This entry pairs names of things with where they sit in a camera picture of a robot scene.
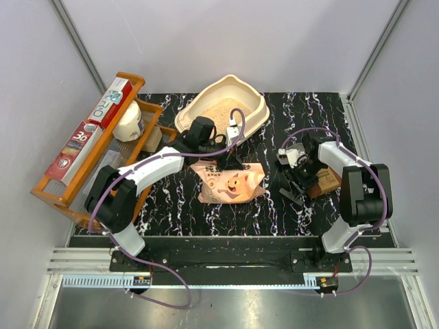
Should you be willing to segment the grey bag clip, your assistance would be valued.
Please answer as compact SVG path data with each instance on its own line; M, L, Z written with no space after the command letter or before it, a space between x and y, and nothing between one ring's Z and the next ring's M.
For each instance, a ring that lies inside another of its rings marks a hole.
M279 192L282 196L286 197L295 205L303 206L304 201L302 200L302 194L298 193L297 190L287 190L285 188L280 188Z

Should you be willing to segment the pink cat litter bag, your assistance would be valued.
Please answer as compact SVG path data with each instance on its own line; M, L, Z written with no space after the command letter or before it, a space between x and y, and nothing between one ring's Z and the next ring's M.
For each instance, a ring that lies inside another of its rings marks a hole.
M204 204L243 204L267 193L261 185L265 172L260 163L220 171L215 162L201 160L190 168L202 180L198 200Z

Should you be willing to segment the grey metal scoop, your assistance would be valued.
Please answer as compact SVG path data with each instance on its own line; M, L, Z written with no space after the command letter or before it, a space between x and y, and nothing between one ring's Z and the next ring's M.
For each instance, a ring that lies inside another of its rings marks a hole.
M297 156L302 156L306 154L305 146L302 143L295 143L285 149L285 154L296 154Z

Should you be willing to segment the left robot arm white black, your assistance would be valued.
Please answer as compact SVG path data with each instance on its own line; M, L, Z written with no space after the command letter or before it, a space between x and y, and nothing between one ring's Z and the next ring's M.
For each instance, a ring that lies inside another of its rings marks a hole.
M146 244L134 228L132 218L137 198L149 186L168 175L182 171L199 159L216 161L218 169L242 169L233 149L244 139L245 125L229 118L229 126L220 139L214 122L196 117L190 128L166 144L156 154L132 165L102 167L88 193L84 207L126 252L125 264L134 271L146 268L149 256Z

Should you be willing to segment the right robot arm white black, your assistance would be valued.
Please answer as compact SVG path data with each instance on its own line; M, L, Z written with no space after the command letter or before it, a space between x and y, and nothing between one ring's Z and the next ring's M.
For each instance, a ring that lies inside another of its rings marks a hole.
M284 141L277 158L284 175L281 194L297 205L318 183L318 172L331 169L341 178L340 215L315 244L308 261L328 271L347 254L363 233L376 230L393 213L390 170L385 164L368 162L343 146L339 136L315 137L301 130L295 145Z

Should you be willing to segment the cream plastic litter box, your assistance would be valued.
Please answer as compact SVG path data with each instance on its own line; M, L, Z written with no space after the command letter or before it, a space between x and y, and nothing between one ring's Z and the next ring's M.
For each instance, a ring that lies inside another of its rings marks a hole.
M270 110L264 96L235 75L226 75L207 86L174 119L179 132L190 128L198 116L212 119L217 132L224 134L229 126L230 111L239 108L245 115L244 139L250 138L268 120Z

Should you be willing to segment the clear plastic box in rack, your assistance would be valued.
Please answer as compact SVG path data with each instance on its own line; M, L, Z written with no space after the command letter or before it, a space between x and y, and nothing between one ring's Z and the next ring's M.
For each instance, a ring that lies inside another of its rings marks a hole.
M118 151L108 150L102 158L100 165L105 167L111 166L113 169L119 167L122 161L122 155Z

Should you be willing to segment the red white RiO toothpaste box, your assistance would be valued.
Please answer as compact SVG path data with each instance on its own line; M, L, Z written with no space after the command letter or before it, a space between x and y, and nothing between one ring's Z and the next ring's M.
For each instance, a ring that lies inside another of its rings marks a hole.
M87 121L105 130L131 91L130 80L116 77L92 109Z

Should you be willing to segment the red 3D toothpaste box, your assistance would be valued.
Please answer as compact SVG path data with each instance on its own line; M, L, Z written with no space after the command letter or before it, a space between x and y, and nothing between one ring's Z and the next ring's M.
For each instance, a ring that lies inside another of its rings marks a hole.
M82 121L44 172L44 176L62 182L65 186L70 185L102 133L100 126Z

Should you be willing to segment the tan sponge block in rack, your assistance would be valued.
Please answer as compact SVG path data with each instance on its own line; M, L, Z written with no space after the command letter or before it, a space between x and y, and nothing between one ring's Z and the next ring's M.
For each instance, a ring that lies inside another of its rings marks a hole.
M158 126L155 126L149 137L145 140L141 150L148 153L155 153L162 141L163 133Z

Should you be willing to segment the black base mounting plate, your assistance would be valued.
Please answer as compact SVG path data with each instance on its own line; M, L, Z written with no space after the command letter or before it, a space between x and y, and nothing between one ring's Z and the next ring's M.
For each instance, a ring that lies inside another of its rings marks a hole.
M314 236L149 236L144 240L146 250L138 257L174 270L261 267L293 273L353 271L346 253L318 260L323 250Z

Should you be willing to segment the white plastic bottle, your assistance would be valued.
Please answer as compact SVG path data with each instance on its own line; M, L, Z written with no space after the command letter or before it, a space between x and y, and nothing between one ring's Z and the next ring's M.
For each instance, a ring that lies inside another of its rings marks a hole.
M136 101L132 101L112 131L112 134L121 142L130 142L141 137L144 129L140 107Z

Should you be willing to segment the orange wooden shelf rack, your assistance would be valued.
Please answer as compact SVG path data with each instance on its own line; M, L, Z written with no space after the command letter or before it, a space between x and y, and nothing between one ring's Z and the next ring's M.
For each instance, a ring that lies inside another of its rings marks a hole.
M120 111L115 115L115 118L111 121L108 128L103 132L87 157L85 157L84 162L81 164L71 183L65 186L63 183L52 180L44 175L39 183L31 190L32 195L84 229L88 228L90 220L90 215L84 207L86 200L86 195L83 193L84 185L91 180L92 175L97 171L104 154L108 150L113 149L122 155L123 166L132 165L137 161L137 157L143 145L150 140L150 136L155 127L159 128L171 141L174 140L177 135L175 129L157 124L163 112L161 106L142 101L137 97L141 87L145 84L143 77L121 71L118 72L116 76L130 80L132 83L132 91L128 95L128 99L121 105ZM126 144L117 141L112 135L112 131L123 113L128 109L128 105L132 100L138 103L142 117L147 120L147 125L145 132L135 144Z

